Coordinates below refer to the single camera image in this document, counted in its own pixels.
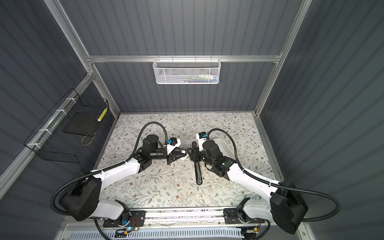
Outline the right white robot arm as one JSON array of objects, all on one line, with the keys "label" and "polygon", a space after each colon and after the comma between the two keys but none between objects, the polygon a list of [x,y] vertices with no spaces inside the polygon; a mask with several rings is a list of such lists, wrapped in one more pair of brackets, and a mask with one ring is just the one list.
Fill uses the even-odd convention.
[{"label": "right white robot arm", "polygon": [[295,234],[308,211],[299,193],[273,187],[277,181],[261,177],[267,183],[257,181],[241,170],[235,153],[222,139],[193,142],[187,150],[191,160],[204,162],[219,177],[237,183],[259,195],[259,201],[245,197],[236,208],[224,210],[226,224],[257,224],[274,222],[283,231]]}]

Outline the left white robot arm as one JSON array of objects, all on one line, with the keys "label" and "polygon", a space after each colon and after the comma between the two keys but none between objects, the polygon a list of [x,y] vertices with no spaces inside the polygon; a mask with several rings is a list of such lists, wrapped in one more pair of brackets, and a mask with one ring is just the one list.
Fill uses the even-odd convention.
[{"label": "left white robot arm", "polygon": [[188,153],[180,145],[181,140],[174,137],[161,144],[158,136],[148,135],[143,139],[142,147],[129,160],[91,171],[88,176],[65,184],[58,193],[58,203],[76,221],[104,218],[117,221],[118,226],[125,227],[132,222],[129,207],[120,200],[101,199],[101,190],[144,171],[153,160],[166,160],[170,165],[186,158]]}]

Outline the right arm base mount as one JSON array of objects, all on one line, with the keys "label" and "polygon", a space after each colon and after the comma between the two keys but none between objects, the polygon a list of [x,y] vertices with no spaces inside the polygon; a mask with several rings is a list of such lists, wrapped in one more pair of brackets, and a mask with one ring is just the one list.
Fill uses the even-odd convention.
[{"label": "right arm base mount", "polygon": [[237,208],[225,208],[223,210],[223,215],[225,223],[229,225],[235,224],[256,224],[260,225],[266,222],[264,219],[260,218],[250,218],[246,215],[243,210],[238,210]]}]

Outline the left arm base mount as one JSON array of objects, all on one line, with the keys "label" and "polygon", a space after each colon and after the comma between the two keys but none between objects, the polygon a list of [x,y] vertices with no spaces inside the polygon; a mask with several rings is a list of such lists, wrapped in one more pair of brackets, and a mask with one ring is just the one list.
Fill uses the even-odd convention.
[{"label": "left arm base mount", "polygon": [[124,210],[122,215],[116,220],[107,219],[103,223],[104,228],[128,228],[138,230],[144,226],[146,219],[146,211],[127,211]]}]

